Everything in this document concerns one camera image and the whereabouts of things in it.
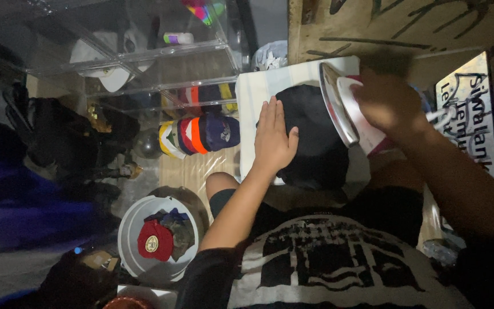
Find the graphic t-shirt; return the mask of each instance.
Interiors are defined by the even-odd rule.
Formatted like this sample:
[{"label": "graphic t-shirt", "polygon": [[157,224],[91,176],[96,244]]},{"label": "graphic t-shirt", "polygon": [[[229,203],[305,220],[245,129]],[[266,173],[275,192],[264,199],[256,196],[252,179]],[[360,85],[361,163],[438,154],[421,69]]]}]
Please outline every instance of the graphic t-shirt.
[{"label": "graphic t-shirt", "polygon": [[176,308],[472,308],[420,251],[338,215],[199,252]]}]

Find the person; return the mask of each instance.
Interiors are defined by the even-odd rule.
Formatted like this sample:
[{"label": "person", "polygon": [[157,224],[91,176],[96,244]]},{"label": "person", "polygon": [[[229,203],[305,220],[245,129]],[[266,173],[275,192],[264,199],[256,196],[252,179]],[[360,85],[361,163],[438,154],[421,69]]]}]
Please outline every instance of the person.
[{"label": "person", "polygon": [[[373,174],[342,208],[280,212],[262,199],[302,132],[287,135],[282,102],[264,102],[246,178],[206,181],[215,221],[176,308],[494,308],[494,179],[428,123],[403,80],[361,76],[352,88],[361,112],[407,160]],[[467,243],[448,272],[415,249],[425,183]]]}]

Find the white bucket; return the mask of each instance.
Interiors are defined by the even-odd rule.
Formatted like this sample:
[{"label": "white bucket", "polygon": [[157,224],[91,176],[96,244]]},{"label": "white bucket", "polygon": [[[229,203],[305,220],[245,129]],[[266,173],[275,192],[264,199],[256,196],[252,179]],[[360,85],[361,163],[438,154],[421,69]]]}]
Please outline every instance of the white bucket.
[{"label": "white bucket", "polygon": [[[160,210],[171,212],[173,208],[177,208],[179,213],[188,214],[196,242],[178,261],[174,261],[172,257],[166,262],[142,257],[138,253],[137,239],[144,225],[144,219]],[[196,211],[191,212],[185,204],[172,197],[161,198],[151,195],[134,203],[127,210],[119,226],[117,244],[121,261],[131,276],[137,278],[146,275],[149,283],[165,286],[182,279],[186,266],[196,256],[202,238],[202,220]]]}]

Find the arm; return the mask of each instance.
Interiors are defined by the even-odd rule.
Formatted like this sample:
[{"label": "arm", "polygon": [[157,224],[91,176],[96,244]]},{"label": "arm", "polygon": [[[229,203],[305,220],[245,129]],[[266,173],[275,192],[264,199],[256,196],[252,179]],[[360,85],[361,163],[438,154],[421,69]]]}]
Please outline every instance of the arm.
[{"label": "arm", "polygon": [[352,88],[361,112],[401,148],[447,220],[464,236],[494,237],[494,179],[428,123],[408,84],[370,69],[362,80]]},{"label": "arm", "polygon": [[249,236],[262,198],[276,177],[289,165],[298,146],[298,128],[287,137],[283,104],[272,97],[264,102],[255,137],[255,162],[249,174],[209,228],[199,251],[233,248]]}]

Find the white towel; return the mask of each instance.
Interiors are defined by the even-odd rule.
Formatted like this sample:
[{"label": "white towel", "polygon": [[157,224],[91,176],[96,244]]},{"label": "white towel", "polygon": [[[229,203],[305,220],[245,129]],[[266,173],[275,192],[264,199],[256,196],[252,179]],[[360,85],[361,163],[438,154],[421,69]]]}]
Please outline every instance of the white towel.
[{"label": "white towel", "polygon": [[[236,82],[236,96],[238,99],[239,108],[239,132],[242,142],[240,144],[240,163],[239,172],[242,180],[251,170],[252,163],[255,160],[255,135],[256,123],[264,101],[269,101],[271,96],[283,91],[289,87],[308,84],[319,86],[318,64],[326,62],[334,67],[341,75],[359,75],[360,74],[360,59],[356,56],[340,57],[327,60],[318,60],[295,64],[294,66],[284,67],[280,69],[244,73],[238,76]],[[350,161],[355,162],[367,161],[367,158],[352,157],[352,151],[348,153]],[[368,163],[367,168],[363,167],[361,173],[351,172],[352,162],[348,168],[346,181],[354,178],[364,180],[369,179]],[[276,178],[274,184],[283,184],[283,181]]]}]

